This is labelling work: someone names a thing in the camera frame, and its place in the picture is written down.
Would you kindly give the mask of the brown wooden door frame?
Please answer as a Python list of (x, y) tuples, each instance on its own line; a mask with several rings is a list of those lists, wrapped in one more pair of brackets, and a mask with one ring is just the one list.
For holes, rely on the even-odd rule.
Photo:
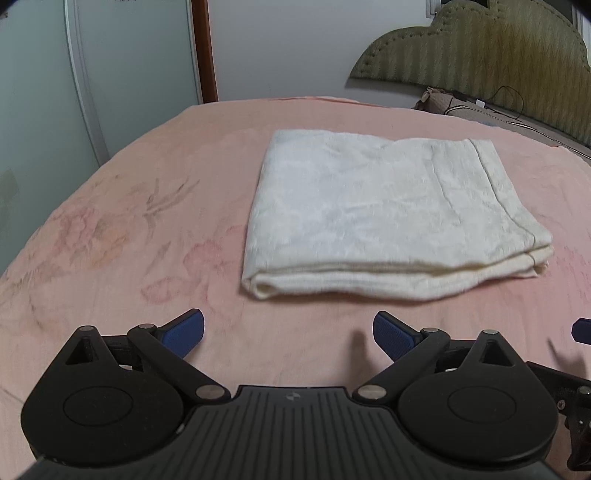
[(204, 103), (217, 102), (218, 91), (214, 70), (208, 1), (191, 0), (190, 12), (202, 101)]

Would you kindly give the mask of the cream white pants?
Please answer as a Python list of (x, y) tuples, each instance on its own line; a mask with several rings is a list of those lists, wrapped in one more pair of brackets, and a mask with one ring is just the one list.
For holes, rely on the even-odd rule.
[(431, 301), (535, 277), (552, 253), (489, 140), (279, 130), (249, 214), (242, 286), (259, 299)]

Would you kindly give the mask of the pink bed sheet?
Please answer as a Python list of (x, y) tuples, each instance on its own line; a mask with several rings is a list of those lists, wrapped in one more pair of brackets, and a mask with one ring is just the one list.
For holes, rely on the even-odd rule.
[[(278, 129), (393, 140), (489, 139), (522, 204), (552, 234), (540, 277), (491, 282), (432, 303), (342, 295), (259, 301), (242, 290), (257, 178)], [(1, 475), (33, 463), (24, 400), (73, 331), (119, 335), (188, 309), (205, 318), (190, 362), (242, 384), (355, 388), (389, 364), (372, 323), (386, 310), (415, 328), (472, 339), (501, 332), (526, 360), (579, 377), (590, 349), (572, 339), (590, 313), (590, 169), (578, 156), (460, 118), (332, 98), (195, 106), (102, 166), (32, 235), (1, 278)]]

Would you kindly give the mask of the olive padded headboard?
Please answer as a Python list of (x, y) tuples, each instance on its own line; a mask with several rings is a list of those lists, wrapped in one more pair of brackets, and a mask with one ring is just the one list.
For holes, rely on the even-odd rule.
[(459, 92), (590, 142), (588, 50), (544, 1), (451, 1), (376, 39), (349, 76)]

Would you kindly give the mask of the white wardrobe door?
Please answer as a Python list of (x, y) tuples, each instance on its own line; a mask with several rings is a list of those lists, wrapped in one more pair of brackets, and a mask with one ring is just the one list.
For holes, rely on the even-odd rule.
[(186, 1), (1, 5), (1, 262), (100, 166), (201, 100)]

